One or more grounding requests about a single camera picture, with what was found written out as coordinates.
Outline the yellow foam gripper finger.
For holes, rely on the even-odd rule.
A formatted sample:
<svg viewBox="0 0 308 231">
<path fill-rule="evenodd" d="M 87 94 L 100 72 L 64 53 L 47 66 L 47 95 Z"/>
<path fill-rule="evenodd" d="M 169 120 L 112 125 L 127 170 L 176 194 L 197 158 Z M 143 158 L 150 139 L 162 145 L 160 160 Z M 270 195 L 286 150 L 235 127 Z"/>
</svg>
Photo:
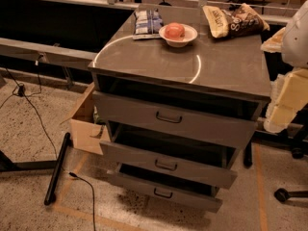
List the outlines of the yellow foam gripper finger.
<svg viewBox="0 0 308 231">
<path fill-rule="evenodd" d="M 285 75 L 279 74 L 272 83 L 270 103 L 264 121 L 265 130 L 280 133 L 307 104 L 308 69 L 295 68 Z"/>
<path fill-rule="evenodd" d="M 285 27 L 281 28 L 271 38 L 263 42 L 261 45 L 261 50 L 268 53 L 280 53 L 284 33 Z"/>
</svg>

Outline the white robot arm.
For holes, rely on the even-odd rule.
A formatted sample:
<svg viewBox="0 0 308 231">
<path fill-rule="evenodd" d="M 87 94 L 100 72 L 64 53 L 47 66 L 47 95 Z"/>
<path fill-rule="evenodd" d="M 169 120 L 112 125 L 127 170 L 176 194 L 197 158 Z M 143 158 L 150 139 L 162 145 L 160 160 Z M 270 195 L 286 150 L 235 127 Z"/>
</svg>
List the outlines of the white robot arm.
<svg viewBox="0 0 308 231">
<path fill-rule="evenodd" d="M 261 45 L 261 50 L 280 52 L 282 61 L 293 67 L 273 82 L 264 121 L 266 131 L 280 133 L 308 104 L 308 1 L 283 29 Z"/>
</svg>

